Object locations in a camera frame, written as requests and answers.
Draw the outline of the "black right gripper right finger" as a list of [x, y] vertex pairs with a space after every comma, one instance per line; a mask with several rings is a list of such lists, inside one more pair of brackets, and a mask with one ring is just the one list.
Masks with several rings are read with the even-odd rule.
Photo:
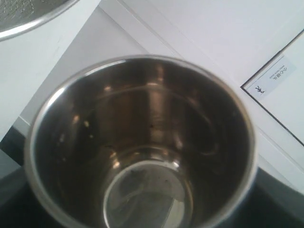
[[304, 196], [259, 168], [244, 206], [246, 228], [302, 228]]

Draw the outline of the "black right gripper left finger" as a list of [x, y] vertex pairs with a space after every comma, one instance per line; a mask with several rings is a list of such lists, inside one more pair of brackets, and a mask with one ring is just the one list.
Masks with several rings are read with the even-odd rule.
[[28, 185], [22, 167], [0, 180], [0, 226], [45, 227], [45, 214]]

